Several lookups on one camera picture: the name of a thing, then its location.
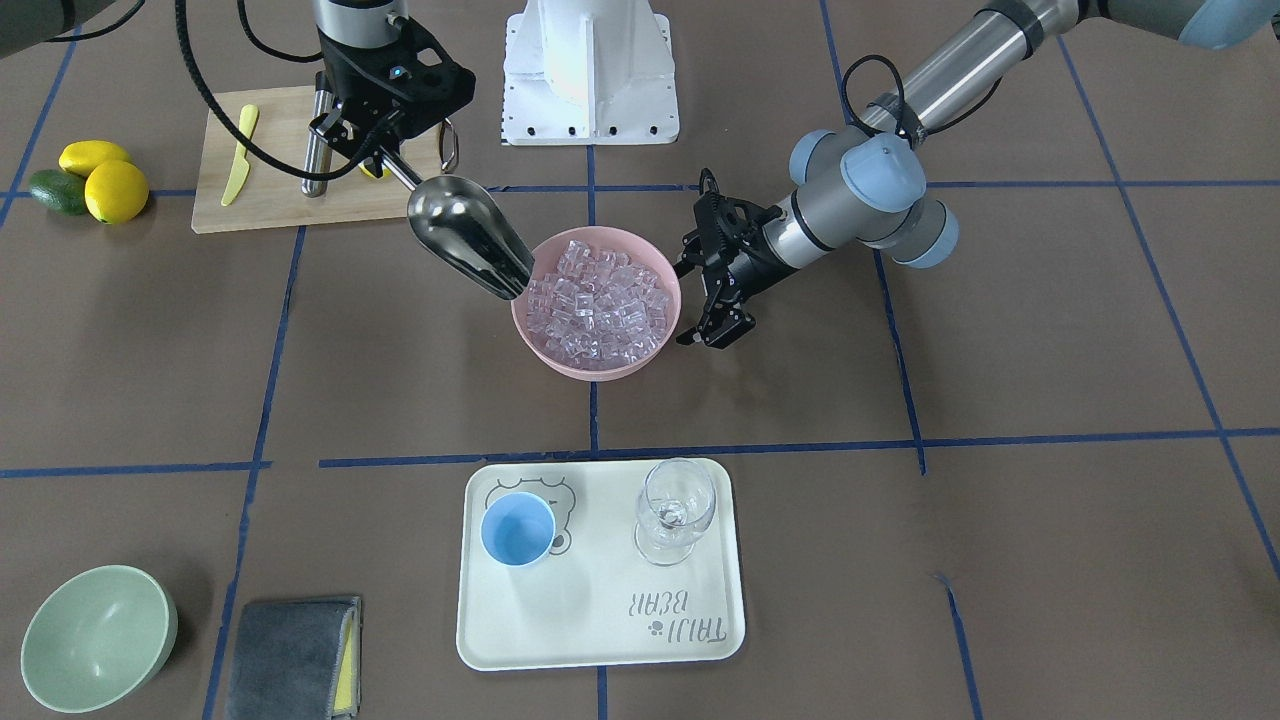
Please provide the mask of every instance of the cutting board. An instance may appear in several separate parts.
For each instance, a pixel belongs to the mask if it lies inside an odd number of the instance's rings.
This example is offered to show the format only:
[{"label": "cutting board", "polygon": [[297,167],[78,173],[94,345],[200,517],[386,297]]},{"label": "cutting board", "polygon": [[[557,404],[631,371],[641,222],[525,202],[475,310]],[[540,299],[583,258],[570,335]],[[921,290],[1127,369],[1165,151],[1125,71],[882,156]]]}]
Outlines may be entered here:
[{"label": "cutting board", "polygon": [[[307,147],[307,123],[315,105],[315,88],[276,87],[270,90],[244,90],[220,92],[218,104],[230,118],[239,117],[239,109],[259,106],[257,128],[253,142],[275,158],[301,168]],[[401,154],[422,178],[440,174],[439,126],[406,142]],[[250,173],[239,196],[223,208],[223,191],[232,169],[236,138],[218,122],[212,113],[205,127],[205,147],[200,155],[200,181],[196,183],[196,208],[191,214],[191,229],[197,233],[316,225],[403,218],[408,204],[408,191],[387,173],[381,179],[371,179],[358,169],[329,183],[320,197],[302,195],[302,181],[271,168],[252,154],[248,156]],[[332,167],[337,169],[346,160],[334,154]]]}]

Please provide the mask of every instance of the blue cup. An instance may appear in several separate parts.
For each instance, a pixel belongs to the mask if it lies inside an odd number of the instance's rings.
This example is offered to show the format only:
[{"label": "blue cup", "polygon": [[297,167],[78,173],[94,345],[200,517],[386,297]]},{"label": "blue cup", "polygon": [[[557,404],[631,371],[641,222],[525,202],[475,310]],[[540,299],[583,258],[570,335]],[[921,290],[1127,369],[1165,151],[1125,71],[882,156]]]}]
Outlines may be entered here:
[{"label": "blue cup", "polygon": [[556,539],[556,514],[545,500],[531,492],[513,492],[484,511],[480,541],[489,556],[518,568],[550,552]]}]

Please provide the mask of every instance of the glass base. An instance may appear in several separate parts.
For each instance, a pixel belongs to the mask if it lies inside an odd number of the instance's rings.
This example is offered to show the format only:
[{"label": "glass base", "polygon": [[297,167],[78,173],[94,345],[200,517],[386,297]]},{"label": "glass base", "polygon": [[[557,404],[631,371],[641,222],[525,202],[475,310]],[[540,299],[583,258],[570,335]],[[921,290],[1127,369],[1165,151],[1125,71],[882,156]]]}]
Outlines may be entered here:
[{"label": "glass base", "polygon": [[659,568],[680,565],[691,552],[694,552],[692,543],[680,547],[667,547],[652,542],[648,537],[645,537],[639,524],[636,524],[635,530],[632,530],[631,539],[635,542],[636,550],[640,552],[640,557],[648,560],[650,565],[657,565]]}]

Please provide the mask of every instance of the light green bowl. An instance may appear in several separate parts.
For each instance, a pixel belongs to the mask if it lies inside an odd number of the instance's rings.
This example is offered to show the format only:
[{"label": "light green bowl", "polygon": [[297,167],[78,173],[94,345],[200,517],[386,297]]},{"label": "light green bowl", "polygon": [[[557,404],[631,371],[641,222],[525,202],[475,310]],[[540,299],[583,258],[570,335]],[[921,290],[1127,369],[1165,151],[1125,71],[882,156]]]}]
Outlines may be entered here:
[{"label": "light green bowl", "polygon": [[111,705],[150,680],[178,633],[173,598],[137,568],[76,575],[40,606],[22,639],[22,680],[58,712]]}]

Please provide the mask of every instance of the cartoon bear face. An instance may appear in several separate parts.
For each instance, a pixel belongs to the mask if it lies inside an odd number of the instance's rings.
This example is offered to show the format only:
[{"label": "cartoon bear face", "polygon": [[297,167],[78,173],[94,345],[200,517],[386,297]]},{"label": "cartoon bear face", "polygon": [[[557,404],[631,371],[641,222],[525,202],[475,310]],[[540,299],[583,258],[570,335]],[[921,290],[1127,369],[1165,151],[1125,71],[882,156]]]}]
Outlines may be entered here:
[{"label": "cartoon bear face", "polygon": [[568,519],[577,505],[577,496],[573,493],[573,488],[564,483],[564,478],[554,482],[547,482],[543,478],[518,478],[516,480],[499,478],[485,496],[484,506],[489,507],[499,497],[513,492],[534,493],[552,506],[552,512],[556,515],[556,538],[552,539],[550,553],[564,555],[568,552],[568,547],[573,542],[573,536],[568,530]]}]

